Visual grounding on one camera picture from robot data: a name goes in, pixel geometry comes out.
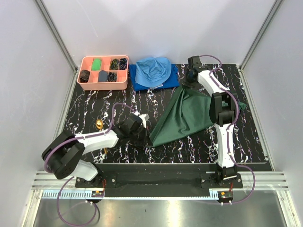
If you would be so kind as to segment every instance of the orange object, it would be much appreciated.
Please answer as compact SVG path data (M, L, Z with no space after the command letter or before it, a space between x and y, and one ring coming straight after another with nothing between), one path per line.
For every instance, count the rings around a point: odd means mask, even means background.
M120 60L121 58L127 59L127 66L125 70L109 70L110 63L113 59ZM94 59L101 59L101 69L99 71L91 71L91 65ZM128 56L126 55L111 55L111 56L87 56L84 57L81 63L80 71L77 78L77 83L86 91L91 90L125 90L127 88L127 72L128 72ZM87 83L81 83L79 80L79 75L82 70L90 71L89 80ZM98 83L99 72L101 70L109 72L114 72L117 74L117 82L101 82Z

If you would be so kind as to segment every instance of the white backdrop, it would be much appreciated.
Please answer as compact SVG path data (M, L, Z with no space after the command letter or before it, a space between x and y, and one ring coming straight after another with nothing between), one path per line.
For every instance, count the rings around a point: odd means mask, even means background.
M274 0L44 0L76 64L87 55L213 54L241 63Z
M303 1L284 1L244 72L275 168L303 223Z
M33 0L0 0L0 226L20 226L71 69Z

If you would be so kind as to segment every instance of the shiny floor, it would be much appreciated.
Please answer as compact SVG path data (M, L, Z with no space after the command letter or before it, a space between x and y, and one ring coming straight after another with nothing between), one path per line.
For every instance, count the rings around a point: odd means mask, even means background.
M235 192L235 200L245 197ZM79 200L60 200L61 213ZM100 218L89 226L96 227L285 227L285 220L273 191L256 191L241 204L223 206L205 204L206 201L147 201L103 200L98 203ZM87 222L93 208L81 204L63 217L75 224ZM65 227L57 216L56 200L42 199L35 227Z

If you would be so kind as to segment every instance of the green cloth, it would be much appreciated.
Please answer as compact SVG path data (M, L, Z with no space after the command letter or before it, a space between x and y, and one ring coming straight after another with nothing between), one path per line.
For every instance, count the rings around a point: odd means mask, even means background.
M92 71L99 71L99 70L101 70L101 64L102 64L101 59L99 59L99 58L94 59L92 65L91 65L91 70Z
M150 135L153 146L184 138L212 126L210 103L211 97L179 87ZM245 108L246 104L239 103L239 109Z

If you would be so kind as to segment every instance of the black marble table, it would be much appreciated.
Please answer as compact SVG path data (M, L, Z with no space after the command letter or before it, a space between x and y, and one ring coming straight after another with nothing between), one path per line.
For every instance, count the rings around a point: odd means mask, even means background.
M187 65L182 64L177 67L179 81L182 83ZM215 76L224 86L229 87L231 91L236 91L240 102L248 105L236 65L224 64ZM196 89L207 94L201 85L197 85ZM130 79L127 89L121 91L84 91L79 84L76 84L64 128L73 133L96 132L98 131L95 126L97 119L102 119L105 128L108 128L112 106L116 102L121 102L142 114L149 114L150 119L147 125L152 131L175 90L175 88L149 89L135 92ZM118 106L115 122L125 120L129 113L128 108ZM233 141L237 162L265 162L249 106L239 115L234 127ZM109 148L107 155L103 149L93 151L83 156L83 159L95 163L213 163L217 160L217 156L217 136L215 127L211 126L157 148L137 149L126 144L122 147Z

